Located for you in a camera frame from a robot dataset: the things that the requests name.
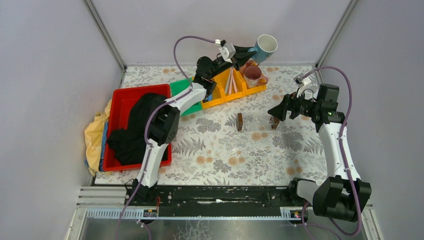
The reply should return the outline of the blue ceramic mug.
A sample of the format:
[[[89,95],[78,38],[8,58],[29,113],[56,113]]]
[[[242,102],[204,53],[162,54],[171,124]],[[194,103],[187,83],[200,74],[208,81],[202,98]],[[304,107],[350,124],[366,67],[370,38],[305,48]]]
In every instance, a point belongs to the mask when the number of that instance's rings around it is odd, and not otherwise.
[[[266,61],[278,49],[277,40],[269,34],[260,35],[254,47],[248,49],[248,52],[255,52],[251,57],[256,64]]]

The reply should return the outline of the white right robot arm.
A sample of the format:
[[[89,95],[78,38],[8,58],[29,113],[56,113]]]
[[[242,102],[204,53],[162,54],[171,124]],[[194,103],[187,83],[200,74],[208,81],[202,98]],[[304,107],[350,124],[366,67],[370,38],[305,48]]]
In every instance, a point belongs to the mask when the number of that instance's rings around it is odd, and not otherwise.
[[[347,142],[347,130],[342,128],[345,114],[337,110],[339,87],[322,84],[316,99],[306,99],[297,92],[286,94],[283,100],[268,110],[268,114],[283,122],[302,115],[311,118],[324,148],[327,178],[322,184],[294,178],[289,183],[287,201],[293,206],[305,200],[312,204],[317,216],[349,222],[358,220],[354,195],[361,210],[370,199],[370,183],[361,180],[355,169]]]

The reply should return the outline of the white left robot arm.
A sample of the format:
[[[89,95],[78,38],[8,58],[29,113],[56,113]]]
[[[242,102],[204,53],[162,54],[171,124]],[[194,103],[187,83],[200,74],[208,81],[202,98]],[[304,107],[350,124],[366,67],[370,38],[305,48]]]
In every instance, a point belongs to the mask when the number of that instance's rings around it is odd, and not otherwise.
[[[217,85],[213,81],[214,77],[230,68],[240,69],[256,52],[253,47],[223,43],[216,59],[202,56],[197,60],[196,72],[188,88],[160,101],[160,104],[150,111],[144,130],[146,149],[143,162],[134,179],[138,184],[133,194],[142,205],[148,206],[155,200],[160,163],[167,147],[176,137],[181,113],[213,93]]]

